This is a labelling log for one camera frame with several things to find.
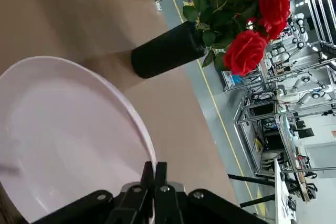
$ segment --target gray floor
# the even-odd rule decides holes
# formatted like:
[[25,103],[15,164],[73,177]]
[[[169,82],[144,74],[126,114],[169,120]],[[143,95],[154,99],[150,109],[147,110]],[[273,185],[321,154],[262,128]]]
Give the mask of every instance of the gray floor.
[[[178,10],[181,12],[183,2],[186,1],[164,0],[160,2],[169,28],[181,24],[182,21]],[[242,98],[243,90],[224,93],[213,65],[204,68],[203,72],[197,61],[185,65],[185,68],[227,172],[229,174],[253,177],[233,124],[233,117]],[[253,183],[238,181],[232,182],[240,203],[256,199],[258,189],[263,196],[272,193],[272,188],[266,188],[266,186],[257,186]],[[247,207],[245,210],[251,213],[259,212],[259,214],[266,211],[266,215],[275,216],[275,204],[273,201],[255,207]]]

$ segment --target screw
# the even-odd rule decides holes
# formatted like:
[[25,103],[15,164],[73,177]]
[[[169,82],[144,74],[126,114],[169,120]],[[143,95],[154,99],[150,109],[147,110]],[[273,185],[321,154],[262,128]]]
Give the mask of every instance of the screw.
[[169,189],[169,186],[161,186],[160,190],[165,193],[166,191],[169,191],[170,189]]
[[133,187],[133,191],[135,193],[139,193],[139,192],[141,192],[141,187],[140,186]]
[[99,200],[103,200],[103,199],[105,199],[105,198],[106,198],[106,195],[104,195],[104,194],[99,195],[99,196],[97,197],[97,199],[99,199]]
[[202,199],[202,198],[204,197],[204,195],[203,195],[202,193],[200,193],[199,191],[196,191],[196,192],[194,193],[194,197],[195,197],[196,199]]

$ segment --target yellow floor line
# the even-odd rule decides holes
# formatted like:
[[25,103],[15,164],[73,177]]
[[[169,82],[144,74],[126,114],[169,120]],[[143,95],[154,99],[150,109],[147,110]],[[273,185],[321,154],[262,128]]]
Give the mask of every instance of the yellow floor line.
[[[176,3],[176,0],[173,0],[173,3],[174,3],[174,5],[175,5],[175,8],[176,8],[176,10],[177,10],[177,13],[179,14],[180,20],[181,20],[181,22],[183,23],[184,20],[183,20],[183,18],[182,18],[181,11],[179,10],[179,7],[178,7],[178,5],[177,5],[177,3]],[[212,94],[212,91],[211,91],[211,89],[210,89],[209,83],[208,83],[208,81],[207,81],[207,79],[206,79],[206,77],[205,77],[205,73],[204,73],[204,71],[203,71],[203,69],[202,69],[202,65],[201,65],[201,63],[200,63],[200,61],[199,61],[198,59],[197,59],[197,63],[198,63],[199,69],[200,69],[200,71],[201,71],[201,73],[202,73],[202,76],[203,76],[203,79],[204,79],[204,81],[205,81],[205,84],[206,84],[206,86],[207,86],[207,88],[208,88],[208,91],[209,91],[209,94],[210,94],[210,96],[211,96],[212,102],[213,102],[213,104],[214,104],[214,106],[215,106],[215,110],[216,110],[216,112],[217,112],[217,115],[218,115],[218,117],[219,117],[219,120],[220,120],[220,122],[221,122],[221,125],[222,125],[222,127],[223,127],[223,129],[224,129],[225,135],[226,135],[226,137],[227,137],[227,139],[228,139],[228,141],[229,141],[229,144],[230,144],[230,147],[231,147],[231,149],[232,149],[232,152],[233,152],[233,155],[234,155],[234,157],[235,157],[235,160],[236,160],[236,162],[237,162],[239,171],[240,171],[241,175],[244,176],[242,167],[240,166],[240,163],[239,163],[239,161],[238,161],[238,157],[237,157],[237,155],[236,155],[236,152],[235,152],[235,150],[233,149],[233,145],[232,145],[231,139],[230,139],[230,137],[229,137],[229,135],[228,135],[228,133],[227,133],[227,130],[226,130],[226,127],[225,127],[225,125],[224,125],[222,116],[220,115],[219,109],[218,109],[218,107],[217,107],[217,103],[216,103],[215,98],[214,98],[214,96],[213,96],[213,94]],[[245,182],[245,185],[246,185],[246,187],[247,187],[247,191],[248,191],[248,194],[250,195],[251,199],[254,199],[253,196],[252,196],[251,190],[250,190],[250,188],[249,188],[249,186],[248,186],[248,184],[247,184],[247,182]],[[259,214],[259,211],[258,211],[257,206],[254,205],[254,207],[255,207],[255,209],[256,209],[257,214]]]

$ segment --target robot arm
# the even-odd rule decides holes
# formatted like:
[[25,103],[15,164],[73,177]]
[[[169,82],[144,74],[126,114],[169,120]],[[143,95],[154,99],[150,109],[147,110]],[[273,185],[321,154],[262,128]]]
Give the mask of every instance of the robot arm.
[[321,83],[318,79],[316,79],[312,73],[308,72],[308,76],[302,76],[301,78],[299,78],[294,86],[288,91],[288,93],[296,93],[299,89],[299,87],[305,85],[308,82],[312,82],[312,83],[316,83],[320,86],[321,89],[326,89],[327,86],[323,83]]
[[298,101],[297,103],[297,109],[301,108],[303,105],[305,105],[310,99],[319,99],[322,101],[332,101],[333,98],[328,94],[325,93],[322,90],[313,90],[311,92],[305,93],[304,96]]

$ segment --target wooden table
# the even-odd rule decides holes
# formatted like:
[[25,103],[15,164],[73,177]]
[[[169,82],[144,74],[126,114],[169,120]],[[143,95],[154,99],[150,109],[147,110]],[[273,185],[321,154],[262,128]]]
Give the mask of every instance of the wooden table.
[[121,90],[144,121],[168,179],[237,203],[183,67],[149,80],[130,50],[167,31],[154,0],[0,0],[0,73],[30,56],[80,63]]

